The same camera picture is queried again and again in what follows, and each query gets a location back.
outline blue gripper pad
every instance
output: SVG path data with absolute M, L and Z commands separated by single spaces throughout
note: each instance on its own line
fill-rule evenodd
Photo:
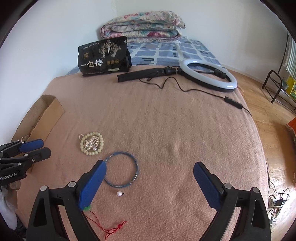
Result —
M 78 206 L 81 211 L 91 204 L 104 179 L 104 176 L 106 175 L 106 163 L 104 161 L 98 161 L 96 165 L 97 168 L 92 172 L 92 175 L 88 177 L 85 186 L 80 191 Z
M 37 150 L 42 148 L 44 145 L 43 140 L 41 139 L 37 139 L 34 141 L 29 141 L 29 142 L 25 142 L 21 145 L 21 147 L 19 148 L 20 152 L 29 152 L 29 151 L 33 151 L 33 150 Z
M 218 211 L 221 206 L 220 194 L 198 162 L 194 164 L 193 175 L 210 207 Z

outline white wall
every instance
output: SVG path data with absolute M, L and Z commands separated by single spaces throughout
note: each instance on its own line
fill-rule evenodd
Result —
M 278 70 L 287 30 L 259 0 L 116 0 L 117 15 L 171 10 L 187 27 L 182 34 L 202 41 L 225 66 L 265 80 Z
M 39 0 L 0 49 L 0 145 L 55 77 L 77 65 L 78 46 L 96 41 L 115 16 L 172 10 L 225 66 L 263 81 L 278 69 L 286 28 L 259 0 Z
M 114 0 L 39 0 L 0 49 L 0 145 L 49 82 L 77 65 L 78 46 L 116 16 Z

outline wooden floor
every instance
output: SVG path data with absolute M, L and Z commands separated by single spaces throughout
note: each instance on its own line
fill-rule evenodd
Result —
M 272 241 L 280 241 L 296 218 L 296 148 L 286 128 L 286 124 L 296 115 L 277 102 L 272 104 L 266 90 L 261 89 L 261 83 L 236 72 L 232 74 L 239 87 L 244 90 L 244 99 L 257 126 L 268 163 L 270 181 L 275 184 L 279 193 L 285 187 L 290 189 L 290 199 L 283 205 L 271 234 Z M 277 198 L 280 196 L 275 193 L 272 184 L 269 194 Z

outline red string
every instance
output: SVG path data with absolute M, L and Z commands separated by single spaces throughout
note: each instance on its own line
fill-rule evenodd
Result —
M 96 225 L 98 225 L 98 226 L 100 227 L 100 229 L 102 229 L 102 230 L 106 233 L 106 235 L 105 235 L 105 241 L 107 241 L 107 238 L 108 238 L 111 234 L 115 233 L 117 230 L 119 230 L 119 229 L 120 229 L 120 228 L 126 223 L 126 221 L 124 221 L 124 222 L 118 224 L 116 228 L 105 229 L 105 228 L 103 228 L 103 227 L 101 226 L 101 224 L 100 224 L 100 222 L 99 222 L 99 220 L 98 220 L 97 217 L 96 217 L 96 220 L 97 220 L 98 222 L 92 220 L 92 219 L 89 218 L 88 216 L 86 216 L 86 217 L 87 217 L 89 220 L 93 221 Z

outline blue wire bracelet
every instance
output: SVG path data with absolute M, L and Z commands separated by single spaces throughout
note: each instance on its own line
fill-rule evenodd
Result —
M 132 179 L 129 183 L 127 183 L 127 184 L 125 184 L 125 185 L 122 185 L 122 186 L 114 185 L 114 184 L 110 183 L 109 181 L 107 181 L 107 179 L 104 177 L 105 182 L 106 182 L 109 186 L 114 187 L 114 188 L 125 188 L 125 187 L 128 187 L 128 186 L 131 185 L 131 184 L 133 183 L 133 181 L 137 178 L 137 176 L 138 176 L 138 172 L 139 172 L 139 166 L 138 166 L 138 162 L 137 162 L 136 158 L 135 158 L 132 154 L 130 154 L 130 153 L 128 153 L 128 152 L 125 152 L 125 151 L 116 151 L 116 152 L 112 153 L 110 156 L 108 156 L 108 157 L 105 159 L 105 162 L 107 163 L 107 161 L 108 161 L 111 157 L 116 156 L 116 155 L 120 155 L 120 154 L 123 154 L 123 155 L 129 156 L 130 158 L 132 158 L 132 160 L 134 161 L 134 163 L 135 163 L 135 165 L 136 165 L 136 174 L 135 174 L 135 176 L 133 177 L 133 179 Z

